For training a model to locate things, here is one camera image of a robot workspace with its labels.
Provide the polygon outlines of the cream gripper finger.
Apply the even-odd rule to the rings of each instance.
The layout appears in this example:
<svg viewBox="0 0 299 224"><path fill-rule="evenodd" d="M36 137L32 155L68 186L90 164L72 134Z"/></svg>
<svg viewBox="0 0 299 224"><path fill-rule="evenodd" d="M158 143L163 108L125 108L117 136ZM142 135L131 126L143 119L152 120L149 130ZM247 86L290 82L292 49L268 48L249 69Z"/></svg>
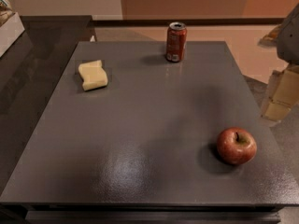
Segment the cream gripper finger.
<svg viewBox="0 0 299 224"><path fill-rule="evenodd" d="M299 103L299 65L289 64L269 78L262 102L262 117L273 122L283 120Z"/></svg>

